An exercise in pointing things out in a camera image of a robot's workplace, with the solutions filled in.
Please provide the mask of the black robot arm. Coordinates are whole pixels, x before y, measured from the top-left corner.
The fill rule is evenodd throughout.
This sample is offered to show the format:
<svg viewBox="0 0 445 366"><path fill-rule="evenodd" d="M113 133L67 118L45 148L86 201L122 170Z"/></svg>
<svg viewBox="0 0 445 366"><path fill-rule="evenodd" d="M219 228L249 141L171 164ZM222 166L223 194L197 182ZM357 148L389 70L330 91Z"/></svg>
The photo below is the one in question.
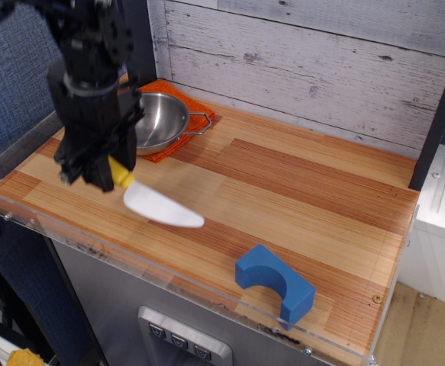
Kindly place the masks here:
<svg viewBox="0 0 445 366"><path fill-rule="evenodd" d="M137 83L119 82L133 49L114 1L0 1L0 153L54 108L61 180L127 184L143 116Z"/></svg>

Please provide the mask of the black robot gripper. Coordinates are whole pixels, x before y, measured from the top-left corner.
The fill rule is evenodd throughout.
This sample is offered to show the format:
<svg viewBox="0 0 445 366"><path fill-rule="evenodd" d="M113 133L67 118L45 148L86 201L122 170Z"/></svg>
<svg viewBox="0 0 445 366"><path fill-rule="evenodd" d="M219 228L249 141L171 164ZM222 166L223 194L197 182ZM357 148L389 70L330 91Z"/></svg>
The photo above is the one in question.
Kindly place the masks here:
<svg viewBox="0 0 445 366"><path fill-rule="evenodd" d="M137 161L136 123L143 117L141 91L133 88L118 94L118 80L103 88L84 88L67 74L63 63L55 63L47 82L63 139L54 160L61 165L61 180L69 185L78 178L103 192L114 189L108 157L129 172Z"/></svg>

